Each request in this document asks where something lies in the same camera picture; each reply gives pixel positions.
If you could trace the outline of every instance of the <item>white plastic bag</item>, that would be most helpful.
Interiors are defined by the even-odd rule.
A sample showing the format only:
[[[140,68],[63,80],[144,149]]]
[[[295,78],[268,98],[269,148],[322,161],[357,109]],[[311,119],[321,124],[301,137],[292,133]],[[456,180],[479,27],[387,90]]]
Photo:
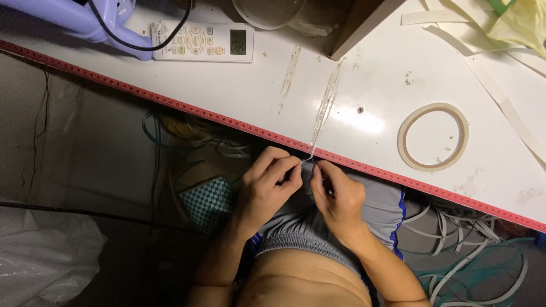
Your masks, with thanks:
[[[106,243],[88,216],[0,208],[0,306],[53,306],[99,272]]]

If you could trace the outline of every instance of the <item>person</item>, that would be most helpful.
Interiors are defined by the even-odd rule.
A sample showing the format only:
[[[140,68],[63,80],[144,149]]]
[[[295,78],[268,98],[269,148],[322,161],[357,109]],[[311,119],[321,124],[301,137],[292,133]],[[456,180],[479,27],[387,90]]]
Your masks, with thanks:
[[[400,195],[400,186],[324,160],[302,166],[268,147],[243,175],[238,204],[197,269],[187,306],[371,307],[370,283],[387,307],[430,306],[395,251]],[[234,295],[249,239],[261,242]]]

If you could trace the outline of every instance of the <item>finger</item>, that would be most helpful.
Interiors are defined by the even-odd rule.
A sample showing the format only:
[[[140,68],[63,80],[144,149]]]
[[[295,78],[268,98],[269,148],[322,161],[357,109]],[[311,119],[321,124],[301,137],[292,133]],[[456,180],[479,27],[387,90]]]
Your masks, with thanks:
[[[277,180],[284,176],[284,174],[289,171],[291,168],[301,164],[301,160],[294,156],[289,156],[286,158],[281,158],[273,164],[271,168],[265,172],[263,175],[263,182],[270,187],[273,187]]]
[[[290,154],[288,153],[288,151],[269,146],[252,164],[250,170],[255,174],[262,175],[274,160],[289,156]]]
[[[345,181],[347,181],[349,177],[345,175],[341,168],[326,160],[318,161],[316,165],[330,178],[334,191],[340,192],[341,190],[346,189],[347,184]]]
[[[301,180],[301,164],[298,164],[292,169],[292,172],[290,173],[290,178],[285,181],[279,188],[281,189],[281,191],[283,191],[283,193],[288,194],[288,197],[290,197],[299,188],[301,188],[302,184],[303,181]]]
[[[326,210],[328,198],[326,197],[326,190],[322,185],[321,169],[318,165],[313,166],[313,174],[311,175],[311,181],[309,181],[311,192],[313,193],[314,202],[317,204],[318,210],[324,212]]]

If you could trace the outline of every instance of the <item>white table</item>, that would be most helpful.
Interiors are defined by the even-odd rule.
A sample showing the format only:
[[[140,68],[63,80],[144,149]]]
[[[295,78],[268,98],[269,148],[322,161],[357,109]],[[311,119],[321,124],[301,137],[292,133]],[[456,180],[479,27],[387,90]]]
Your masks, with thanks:
[[[546,167],[519,139],[451,46],[423,31],[422,25],[400,26],[401,13],[422,10],[418,0],[408,0],[342,61],[333,108],[318,139],[319,156],[544,231]],[[234,16],[232,10],[199,4],[189,20],[240,21],[230,19],[225,11]],[[182,12],[170,6],[154,10],[137,6],[126,26],[148,33],[150,22],[177,20]],[[289,28],[257,29],[252,64],[141,62],[107,46],[48,37],[47,29],[38,30],[28,20],[19,24],[25,30],[13,32],[17,21],[2,20],[1,40],[64,61],[65,70],[80,67],[106,76],[105,80],[121,81],[125,90],[144,89],[160,103],[171,101],[173,107],[190,108],[193,113],[207,110],[205,116],[221,114],[224,123],[232,120],[230,125],[237,127],[246,123],[249,132],[264,137],[270,133],[270,138],[277,136],[274,140],[280,138],[296,148],[312,141],[317,111],[337,65],[323,52],[329,50],[331,37],[304,38]],[[296,45],[301,54],[283,96],[281,88]],[[485,58],[483,63],[530,130],[546,143],[542,120],[546,79],[508,56]],[[177,101],[190,106],[177,107]],[[428,173],[403,162],[396,140],[404,119],[433,102],[459,108],[470,124],[470,136],[456,164]],[[357,112],[360,106],[362,113]],[[456,146],[458,131],[446,116],[428,116],[410,130],[409,150],[418,161],[434,164]]]

